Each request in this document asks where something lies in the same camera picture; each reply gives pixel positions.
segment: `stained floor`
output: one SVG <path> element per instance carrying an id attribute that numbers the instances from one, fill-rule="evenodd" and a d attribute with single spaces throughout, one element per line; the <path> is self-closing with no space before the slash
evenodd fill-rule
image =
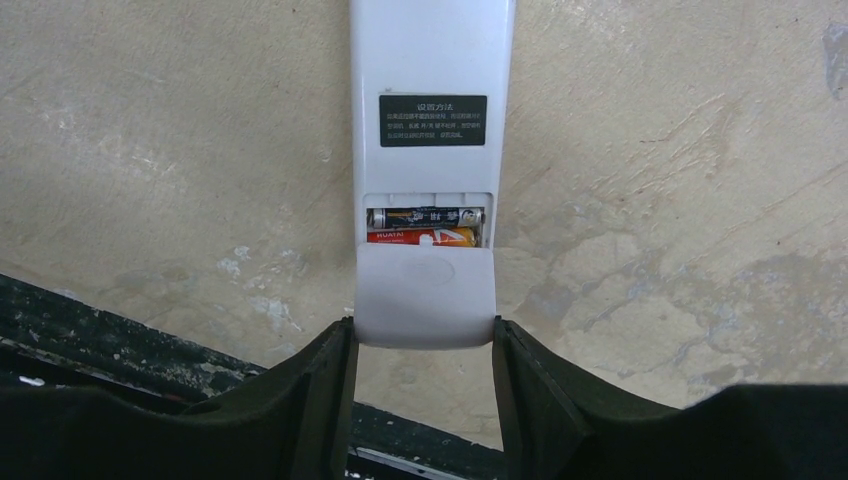
<path id="1" fill-rule="evenodd" d="M 270 366 L 351 313 L 329 0 L 0 0 L 0 271 Z M 628 390 L 848 381 L 848 3 L 519 2 L 500 312 Z M 357 397 L 499 445 L 489 349 Z"/>

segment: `black label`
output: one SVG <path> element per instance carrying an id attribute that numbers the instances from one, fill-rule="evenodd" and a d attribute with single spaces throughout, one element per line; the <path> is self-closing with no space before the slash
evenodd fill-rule
<path id="1" fill-rule="evenodd" d="M 485 144 L 485 95 L 380 96 L 380 146 Z"/>

